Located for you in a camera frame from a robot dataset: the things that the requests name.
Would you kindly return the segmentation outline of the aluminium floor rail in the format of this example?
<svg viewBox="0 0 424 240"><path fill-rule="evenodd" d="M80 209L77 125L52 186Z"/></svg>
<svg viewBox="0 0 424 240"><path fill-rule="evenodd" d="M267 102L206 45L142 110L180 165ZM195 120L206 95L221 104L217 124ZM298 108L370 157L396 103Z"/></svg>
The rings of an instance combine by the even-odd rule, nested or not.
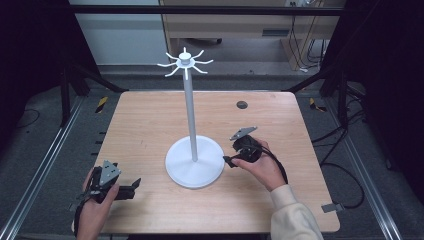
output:
<svg viewBox="0 0 424 240"><path fill-rule="evenodd" d="M380 192L367 171L362 159L355 147L353 140L349 136L348 127L353 125L365 117L362 110L351 112L349 106L344 106L343 110L347 110L347 122L343 123L341 117L338 116L339 109L333 99L324 100L330 116L337 127L342 128L343 134L339 138L338 146L344 151L345 159L349 162L349 173L353 174L353 179L358 187L362 190L363 201L370 207L379 228L386 240L402 240L402 236L398 227L393 220Z"/></svg>
<svg viewBox="0 0 424 240"><path fill-rule="evenodd" d="M14 240L17 236L23 221L40 192L45 179L55 163L57 156L80 113L84 100L85 98L80 96L75 98L69 119L63 127L59 128L53 142L50 144L48 151L44 155L23 196L20 198L20 201L15 207L12 215L8 218L5 225L0 230L0 240Z"/></svg>

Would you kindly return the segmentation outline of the person's right hand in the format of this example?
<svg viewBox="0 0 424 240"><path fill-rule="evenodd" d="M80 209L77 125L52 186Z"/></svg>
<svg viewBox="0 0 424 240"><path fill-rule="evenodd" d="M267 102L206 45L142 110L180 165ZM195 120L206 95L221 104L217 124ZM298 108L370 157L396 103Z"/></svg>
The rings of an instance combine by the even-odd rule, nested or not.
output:
<svg viewBox="0 0 424 240"><path fill-rule="evenodd" d="M287 184L276 161L266 153L263 153L254 163L242 159L234 159L233 162L251 173L269 192Z"/></svg>

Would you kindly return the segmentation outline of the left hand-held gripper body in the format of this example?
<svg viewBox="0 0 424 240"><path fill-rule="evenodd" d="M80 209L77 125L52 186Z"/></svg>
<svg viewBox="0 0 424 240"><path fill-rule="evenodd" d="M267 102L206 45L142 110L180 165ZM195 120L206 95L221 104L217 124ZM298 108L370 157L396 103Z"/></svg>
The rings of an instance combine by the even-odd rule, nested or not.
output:
<svg viewBox="0 0 424 240"><path fill-rule="evenodd" d="M89 197L97 203L102 203L120 174L121 171L117 168L116 163L104 160L102 166L97 166L92 171L88 187Z"/></svg>

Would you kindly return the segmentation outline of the yellow-handled clamp left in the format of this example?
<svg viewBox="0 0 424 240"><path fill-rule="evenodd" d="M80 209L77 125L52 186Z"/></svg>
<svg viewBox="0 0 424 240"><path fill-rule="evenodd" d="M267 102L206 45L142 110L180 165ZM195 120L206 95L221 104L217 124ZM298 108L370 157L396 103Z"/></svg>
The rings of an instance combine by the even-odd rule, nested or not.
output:
<svg viewBox="0 0 424 240"><path fill-rule="evenodd" d="M104 96L104 97L102 97L102 98L99 100L99 103L98 103L98 105L97 105L97 108L96 108L96 110L95 110L95 113L101 113L101 112L102 112L102 110L103 110L103 108L104 108L104 106L105 106L105 104L106 104L107 100L108 100L108 97L107 97L107 96Z"/></svg>

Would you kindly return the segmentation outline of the black metal stand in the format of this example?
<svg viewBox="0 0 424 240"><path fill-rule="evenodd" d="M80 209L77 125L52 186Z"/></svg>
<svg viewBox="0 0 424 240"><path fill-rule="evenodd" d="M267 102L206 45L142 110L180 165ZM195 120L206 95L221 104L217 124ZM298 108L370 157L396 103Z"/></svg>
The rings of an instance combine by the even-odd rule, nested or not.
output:
<svg viewBox="0 0 424 240"><path fill-rule="evenodd" d="M60 73L62 102L61 127L65 126L71 118L70 88L73 88L78 96L87 96L90 92L90 88L86 83L86 79L93 80L115 93L126 92L126 89L109 82L99 73L88 70L82 65L76 63L67 63Z"/></svg>
<svg viewBox="0 0 424 240"><path fill-rule="evenodd" d="M341 127L346 129L348 127L347 116L347 75L345 74L341 65L332 64L328 67L322 68L318 73L308 77L306 80L286 89L286 92L297 93L303 88L323 80L319 93L323 97L329 97L335 91L338 91L337 100L337 119Z"/></svg>

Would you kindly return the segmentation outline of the yellow-handled clamp right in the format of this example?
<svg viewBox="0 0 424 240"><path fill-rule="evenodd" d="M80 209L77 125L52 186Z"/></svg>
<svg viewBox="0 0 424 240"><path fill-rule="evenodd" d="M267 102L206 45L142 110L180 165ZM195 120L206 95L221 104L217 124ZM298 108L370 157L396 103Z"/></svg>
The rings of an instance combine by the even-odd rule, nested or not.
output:
<svg viewBox="0 0 424 240"><path fill-rule="evenodd" d="M320 111L320 112L327 112L327 108L323 106L318 106L314 100L314 98L309 98L309 106L311 109Z"/></svg>

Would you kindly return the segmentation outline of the white cabinet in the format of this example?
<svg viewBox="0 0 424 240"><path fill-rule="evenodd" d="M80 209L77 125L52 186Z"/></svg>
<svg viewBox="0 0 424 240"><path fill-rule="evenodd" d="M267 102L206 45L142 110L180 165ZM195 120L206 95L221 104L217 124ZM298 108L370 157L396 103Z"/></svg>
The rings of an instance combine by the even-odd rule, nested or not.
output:
<svg viewBox="0 0 424 240"><path fill-rule="evenodd" d="M156 65L168 61L160 14L76 14L97 65Z"/></svg>

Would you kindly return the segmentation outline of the yellow-handled clamp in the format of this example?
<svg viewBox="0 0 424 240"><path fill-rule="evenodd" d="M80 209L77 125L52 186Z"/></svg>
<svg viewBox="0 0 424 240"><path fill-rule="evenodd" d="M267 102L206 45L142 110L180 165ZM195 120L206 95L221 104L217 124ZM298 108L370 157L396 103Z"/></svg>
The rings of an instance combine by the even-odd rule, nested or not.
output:
<svg viewBox="0 0 424 240"><path fill-rule="evenodd" d="M320 111L320 112L327 112L327 108L323 106L318 106L314 100L314 98L309 98L309 106L311 109Z"/></svg>
<svg viewBox="0 0 424 240"><path fill-rule="evenodd" d="M107 96L104 96L104 97L102 97L102 98L99 100L99 103L98 103L98 105L97 105L97 108L96 108L96 110L95 110L95 113L101 113L101 112L102 112L102 110L103 110L103 108L104 108L104 106L105 106L105 104L106 104L107 100L108 100L108 97L107 97Z"/></svg>

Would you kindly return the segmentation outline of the person's left hand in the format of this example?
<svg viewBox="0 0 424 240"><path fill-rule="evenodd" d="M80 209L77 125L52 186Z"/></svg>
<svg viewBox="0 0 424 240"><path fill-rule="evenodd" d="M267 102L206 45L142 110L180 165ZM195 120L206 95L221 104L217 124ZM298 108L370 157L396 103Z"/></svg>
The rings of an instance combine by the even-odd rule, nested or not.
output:
<svg viewBox="0 0 424 240"><path fill-rule="evenodd" d="M118 194L119 184L114 184L102 203L89 199L83 206L76 240L97 240Z"/></svg>

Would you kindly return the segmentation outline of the light wooden desk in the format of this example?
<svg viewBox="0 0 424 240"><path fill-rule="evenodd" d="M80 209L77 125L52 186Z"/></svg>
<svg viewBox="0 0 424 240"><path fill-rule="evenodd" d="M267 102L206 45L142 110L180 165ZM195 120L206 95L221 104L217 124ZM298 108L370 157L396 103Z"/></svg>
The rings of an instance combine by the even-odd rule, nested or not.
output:
<svg viewBox="0 0 424 240"><path fill-rule="evenodd" d="M347 0L159 0L162 6L253 6L342 8ZM162 16L168 49L174 52L181 39L277 38L291 68L313 65L312 43L329 40L337 16L180 15Z"/></svg>

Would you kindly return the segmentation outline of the black horizontal frame bar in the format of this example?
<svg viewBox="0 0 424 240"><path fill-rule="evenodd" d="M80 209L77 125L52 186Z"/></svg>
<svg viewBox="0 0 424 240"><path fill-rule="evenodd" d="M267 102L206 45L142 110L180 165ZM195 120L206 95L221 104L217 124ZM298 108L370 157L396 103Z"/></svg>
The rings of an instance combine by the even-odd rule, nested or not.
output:
<svg viewBox="0 0 424 240"><path fill-rule="evenodd" d="M69 9L74 13L86 14L341 16L346 13L344 8L253 6L70 5Z"/></svg>

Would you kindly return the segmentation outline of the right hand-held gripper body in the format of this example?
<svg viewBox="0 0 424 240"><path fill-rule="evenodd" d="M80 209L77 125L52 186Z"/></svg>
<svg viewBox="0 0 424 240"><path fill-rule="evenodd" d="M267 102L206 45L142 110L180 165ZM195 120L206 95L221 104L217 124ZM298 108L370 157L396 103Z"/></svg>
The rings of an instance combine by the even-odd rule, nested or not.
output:
<svg viewBox="0 0 424 240"><path fill-rule="evenodd" d="M237 152L238 159L254 163L262 154L262 145L250 136L250 133L257 129L256 126L240 128L230 140L233 142L232 147Z"/></svg>

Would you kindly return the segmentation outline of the grey metal bracket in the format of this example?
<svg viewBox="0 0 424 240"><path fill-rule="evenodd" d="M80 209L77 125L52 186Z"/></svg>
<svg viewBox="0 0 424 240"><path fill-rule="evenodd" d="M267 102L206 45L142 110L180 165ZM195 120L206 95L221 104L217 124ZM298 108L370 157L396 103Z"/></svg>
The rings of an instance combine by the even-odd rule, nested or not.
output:
<svg viewBox="0 0 424 240"><path fill-rule="evenodd" d="M324 213L343 211L345 207L340 203L331 203L321 206Z"/></svg>

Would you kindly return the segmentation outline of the white hook stand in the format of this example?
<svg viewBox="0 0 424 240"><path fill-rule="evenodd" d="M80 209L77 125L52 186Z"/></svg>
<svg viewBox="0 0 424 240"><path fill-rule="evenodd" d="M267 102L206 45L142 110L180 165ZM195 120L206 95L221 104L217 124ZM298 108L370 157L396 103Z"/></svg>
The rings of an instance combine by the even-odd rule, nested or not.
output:
<svg viewBox="0 0 424 240"><path fill-rule="evenodd" d="M186 112L189 135L176 141L168 150L165 157L165 169L169 177L179 186L187 189L201 189L215 182L223 172L223 150L213 139L196 133L194 92L192 84L192 70L205 74L197 64L210 64L209 61L198 61L203 54L201 50L197 55L192 55L183 48L177 56L167 53L173 63L160 64L160 67L174 66L174 70L166 74L173 76L181 70L184 85Z"/></svg>

